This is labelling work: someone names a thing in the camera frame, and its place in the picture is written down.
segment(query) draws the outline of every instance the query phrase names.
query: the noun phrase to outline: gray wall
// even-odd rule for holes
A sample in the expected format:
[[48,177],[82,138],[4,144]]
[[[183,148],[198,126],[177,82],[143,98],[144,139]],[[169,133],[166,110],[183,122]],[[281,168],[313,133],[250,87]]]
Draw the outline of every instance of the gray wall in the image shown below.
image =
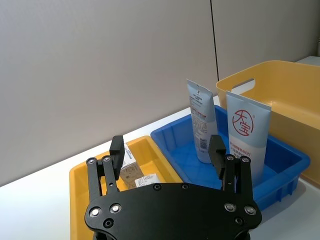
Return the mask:
[[0,185],[215,91],[209,0],[3,0],[0,39]]
[[219,78],[316,54],[320,0],[212,0]]

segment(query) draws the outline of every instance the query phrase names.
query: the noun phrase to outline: small box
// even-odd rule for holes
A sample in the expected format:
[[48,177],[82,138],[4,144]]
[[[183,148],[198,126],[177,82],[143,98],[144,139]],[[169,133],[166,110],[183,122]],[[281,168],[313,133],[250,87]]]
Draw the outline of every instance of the small box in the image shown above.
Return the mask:
[[136,162],[134,155],[130,151],[128,145],[125,143],[123,165],[120,171],[120,177],[128,189],[134,189],[136,187],[135,180],[143,176],[144,174]]
[[158,184],[160,183],[160,180],[157,176],[157,174],[153,173],[147,176],[140,177],[136,180],[134,180],[136,187],[142,187],[150,184]]

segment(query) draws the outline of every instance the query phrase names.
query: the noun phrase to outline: yellow plastic tray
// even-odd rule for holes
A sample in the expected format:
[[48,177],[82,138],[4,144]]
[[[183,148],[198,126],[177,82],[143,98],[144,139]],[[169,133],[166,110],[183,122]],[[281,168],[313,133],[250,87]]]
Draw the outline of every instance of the yellow plastic tray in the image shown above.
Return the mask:
[[227,109],[226,91],[254,79],[242,95],[272,106],[270,134],[306,153],[305,179],[320,184],[320,66],[266,61],[216,83],[220,105]]
[[[182,180],[171,167],[165,156],[158,149],[150,136],[143,136],[127,143],[134,158],[144,175],[157,174],[162,183],[181,183]],[[108,155],[104,152],[98,156],[101,159]],[[93,238],[93,232],[85,224],[85,213],[89,204],[88,173],[86,162],[70,171],[70,239],[88,240]],[[127,190],[120,178],[117,182],[120,191]],[[106,192],[106,182],[101,179],[102,192]]]

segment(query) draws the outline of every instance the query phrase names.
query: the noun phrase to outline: blue plastic tray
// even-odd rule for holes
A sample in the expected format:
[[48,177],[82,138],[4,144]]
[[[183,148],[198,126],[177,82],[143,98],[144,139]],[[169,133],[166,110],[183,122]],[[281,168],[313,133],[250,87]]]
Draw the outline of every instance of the blue plastic tray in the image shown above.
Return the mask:
[[[215,115],[218,133],[229,149],[227,111],[215,106]],[[153,131],[151,137],[184,182],[220,189],[221,181],[213,166],[197,158],[191,115]],[[297,187],[299,175],[309,164],[310,158],[306,154],[269,135],[263,181],[253,189],[259,208],[263,210],[291,195]]]

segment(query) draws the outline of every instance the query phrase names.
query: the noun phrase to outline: barcode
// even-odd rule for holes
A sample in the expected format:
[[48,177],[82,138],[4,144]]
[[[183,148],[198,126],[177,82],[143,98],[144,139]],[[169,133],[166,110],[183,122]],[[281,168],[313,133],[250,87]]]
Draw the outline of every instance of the barcode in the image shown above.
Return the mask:
[[200,138],[200,148],[207,149],[207,140]]

